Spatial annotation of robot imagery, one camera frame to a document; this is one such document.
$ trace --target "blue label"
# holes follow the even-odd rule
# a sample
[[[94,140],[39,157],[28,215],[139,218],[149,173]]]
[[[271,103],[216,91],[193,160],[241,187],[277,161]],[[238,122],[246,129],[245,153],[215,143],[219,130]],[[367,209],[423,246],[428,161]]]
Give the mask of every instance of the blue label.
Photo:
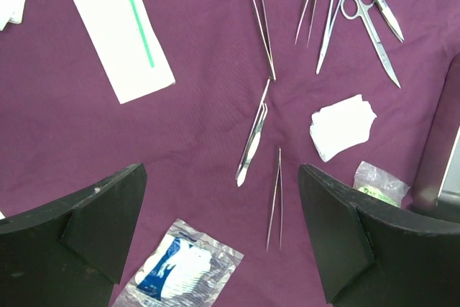
[[[176,237],[167,249],[165,255],[163,255],[155,268],[150,271],[147,277],[137,286],[137,289],[151,298],[161,301],[161,292],[165,286],[166,279],[175,267],[175,264],[169,265],[167,261],[179,253],[179,250],[180,238]]]

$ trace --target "plastic package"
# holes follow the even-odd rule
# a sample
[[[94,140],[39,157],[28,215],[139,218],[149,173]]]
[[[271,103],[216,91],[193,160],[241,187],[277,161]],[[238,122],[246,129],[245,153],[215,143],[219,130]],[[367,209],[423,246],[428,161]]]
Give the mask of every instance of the plastic package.
[[[398,208],[409,191],[405,183],[367,162],[359,165],[354,175],[353,188]]]
[[[113,307],[209,307],[243,255],[178,219]]]

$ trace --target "clear plastic bag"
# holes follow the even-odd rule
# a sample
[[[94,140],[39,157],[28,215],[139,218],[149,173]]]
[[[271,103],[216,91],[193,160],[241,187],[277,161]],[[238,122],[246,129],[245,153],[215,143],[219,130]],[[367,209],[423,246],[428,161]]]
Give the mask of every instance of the clear plastic bag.
[[[212,306],[242,259],[178,219],[113,307]]]
[[[409,191],[405,183],[367,162],[361,162],[356,170],[353,188],[398,208]]]

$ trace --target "purple cloth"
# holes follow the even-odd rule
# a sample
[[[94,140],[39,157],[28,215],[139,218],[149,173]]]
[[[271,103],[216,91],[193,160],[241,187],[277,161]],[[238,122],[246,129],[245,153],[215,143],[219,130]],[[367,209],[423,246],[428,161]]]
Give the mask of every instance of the purple cloth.
[[[215,306],[324,306],[296,174],[311,163],[352,184],[366,160],[413,182],[451,59],[459,0],[387,0],[400,44],[371,16],[402,84],[386,76],[360,20],[340,14],[315,74],[329,0],[318,0],[297,46],[303,0],[265,0],[278,81],[246,183],[236,167],[268,66],[250,0],[144,0],[176,85],[120,105],[72,0],[27,0],[24,21],[0,32],[0,210],[7,216],[67,195],[134,162],[148,184],[119,294],[178,217],[243,252]],[[322,163],[311,114],[362,93],[378,115],[370,140]],[[265,252],[277,146],[285,228]]]

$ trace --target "sterile glove package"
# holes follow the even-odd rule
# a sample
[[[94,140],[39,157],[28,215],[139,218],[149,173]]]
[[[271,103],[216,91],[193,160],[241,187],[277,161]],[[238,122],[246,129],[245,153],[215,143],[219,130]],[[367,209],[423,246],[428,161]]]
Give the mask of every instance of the sterile glove package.
[[[409,191],[405,183],[367,162],[356,170],[353,188],[398,208]]]
[[[113,307],[209,307],[243,254],[178,219]]]

